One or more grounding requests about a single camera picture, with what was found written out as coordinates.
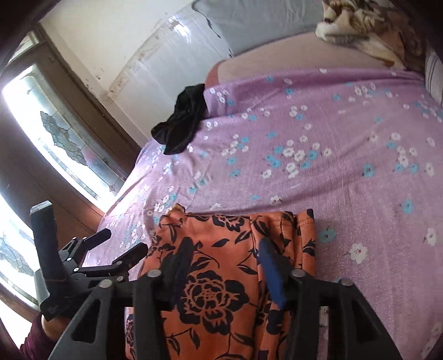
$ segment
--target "purple bedsheet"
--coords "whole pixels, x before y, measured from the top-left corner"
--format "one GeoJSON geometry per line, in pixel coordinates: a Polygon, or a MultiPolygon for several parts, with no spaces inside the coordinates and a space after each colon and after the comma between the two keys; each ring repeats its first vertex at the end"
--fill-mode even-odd
{"type": "Polygon", "coordinates": [[[174,156],[148,142],[101,223],[112,238],[85,264],[149,244],[176,202],[202,214],[312,208],[316,276],[353,279],[404,360],[424,358],[443,327],[443,110],[423,85],[315,69],[207,89],[194,141],[174,156]]]}

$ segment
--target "striped fabric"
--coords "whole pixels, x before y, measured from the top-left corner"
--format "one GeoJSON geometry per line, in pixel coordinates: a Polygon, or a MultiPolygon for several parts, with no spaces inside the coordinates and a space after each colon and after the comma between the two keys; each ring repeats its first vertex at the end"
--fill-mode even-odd
{"type": "Polygon", "coordinates": [[[426,90],[443,106],[443,63],[433,49],[426,57],[426,90]]]}

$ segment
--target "maroon sleeve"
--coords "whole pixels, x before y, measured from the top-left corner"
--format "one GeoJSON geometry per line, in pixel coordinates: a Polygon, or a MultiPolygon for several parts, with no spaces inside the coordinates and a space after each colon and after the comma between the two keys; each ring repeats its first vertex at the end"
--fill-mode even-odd
{"type": "Polygon", "coordinates": [[[32,322],[31,331],[20,346],[22,355],[27,360],[48,360],[52,349],[55,346],[42,327],[42,316],[38,315],[32,322]]]}

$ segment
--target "orange garment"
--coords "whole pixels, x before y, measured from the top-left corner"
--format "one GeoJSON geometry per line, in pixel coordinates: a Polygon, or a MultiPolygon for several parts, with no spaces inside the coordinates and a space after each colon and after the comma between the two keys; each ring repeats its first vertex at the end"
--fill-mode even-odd
{"type": "MultiPolygon", "coordinates": [[[[258,248],[267,236],[294,268],[314,275],[312,210],[296,216],[203,216],[186,214],[176,205],[160,219],[140,276],[160,268],[184,237],[195,245],[182,296],[173,311],[162,312],[172,360],[283,358],[291,315],[272,303],[266,288],[258,248]]],[[[131,309],[126,328],[129,359],[134,359],[133,322],[131,309]]]]}

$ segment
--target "silver bolt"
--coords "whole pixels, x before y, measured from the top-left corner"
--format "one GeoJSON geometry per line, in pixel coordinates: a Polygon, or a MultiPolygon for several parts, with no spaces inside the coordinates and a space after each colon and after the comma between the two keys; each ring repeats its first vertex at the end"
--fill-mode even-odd
{"type": "Polygon", "coordinates": [[[306,272],[301,269],[294,269],[293,271],[291,271],[291,276],[293,278],[303,278],[306,276],[306,272]]]}
{"type": "Polygon", "coordinates": [[[148,272],[149,278],[158,278],[162,274],[162,271],[160,269],[152,269],[148,272]]]}
{"type": "Polygon", "coordinates": [[[102,281],[100,281],[98,286],[100,286],[103,289],[107,289],[112,286],[112,280],[109,280],[109,279],[102,280],[102,281]]]}
{"type": "Polygon", "coordinates": [[[354,282],[351,279],[341,279],[340,283],[344,286],[352,286],[354,285],[354,282]]]}

